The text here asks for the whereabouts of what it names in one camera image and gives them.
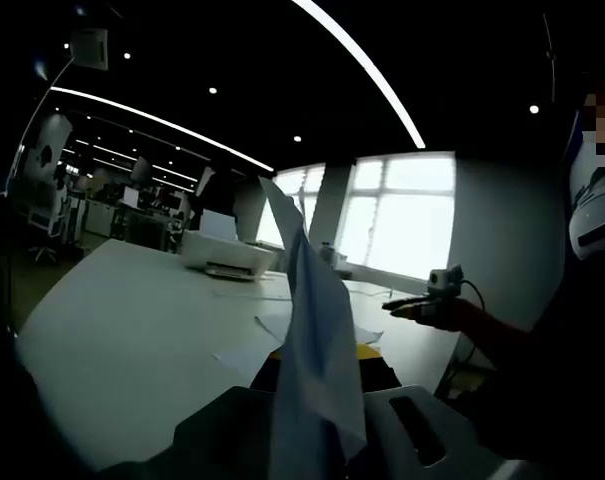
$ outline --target white table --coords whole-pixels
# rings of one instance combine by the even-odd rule
[[[382,355],[400,381],[434,391],[458,335],[389,316],[383,287],[346,284],[354,321],[385,331]],[[18,351],[53,421],[90,465],[145,460],[171,444],[179,422],[248,386],[212,354],[268,335],[254,316],[291,306],[260,297],[287,292],[282,274],[216,280],[176,255],[110,240],[36,307]]]

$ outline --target hand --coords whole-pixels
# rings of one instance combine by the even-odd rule
[[[469,324],[481,321],[488,314],[467,300],[456,297],[405,305],[393,310],[391,315],[440,330],[464,332]]]

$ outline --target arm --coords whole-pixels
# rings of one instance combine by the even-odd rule
[[[407,305],[393,310],[391,315],[440,330],[464,333],[498,369],[508,368],[526,348],[529,338],[526,332],[500,322],[459,298]]]

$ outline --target cable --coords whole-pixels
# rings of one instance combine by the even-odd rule
[[[478,298],[480,299],[480,303],[482,304],[482,310],[484,310],[486,312],[486,306],[484,305],[484,298],[482,298],[482,294],[478,290],[478,287],[476,287],[473,284],[473,282],[470,282],[469,280],[462,280],[460,283],[466,283],[467,285],[470,285],[471,288],[473,288],[473,290],[475,290],[475,293],[478,294]]]
[[[473,282],[470,282],[469,280],[462,280],[460,283],[466,283],[467,285],[470,285],[471,288],[473,288],[473,290],[475,290],[475,293],[478,294],[478,298],[480,299],[480,303],[482,304],[482,311],[486,312],[486,305],[484,304],[484,298],[482,297],[480,290],[478,290],[478,287],[476,287],[473,284]],[[475,353],[476,349],[477,349],[477,347],[475,345],[473,345],[473,348],[471,349],[471,353],[469,353],[469,356],[466,357],[466,360],[464,360],[464,362],[462,362],[462,363],[469,363],[469,361],[473,357],[473,354]]]

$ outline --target bright window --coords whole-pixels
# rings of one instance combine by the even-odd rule
[[[324,165],[313,165],[310,167],[280,172],[273,179],[280,190],[293,199],[295,206],[298,207],[298,210],[301,212],[300,198],[302,198],[304,202],[305,227],[307,232],[313,221],[315,204],[318,199],[318,192],[320,191],[323,178]],[[275,218],[273,217],[271,205],[269,205],[268,200],[264,204],[264,210],[262,210],[257,241],[282,246],[282,237],[280,237],[280,231],[275,223]]]
[[[426,280],[447,265],[454,194],[453,154],[359,160],[338,251],[349,263]]]

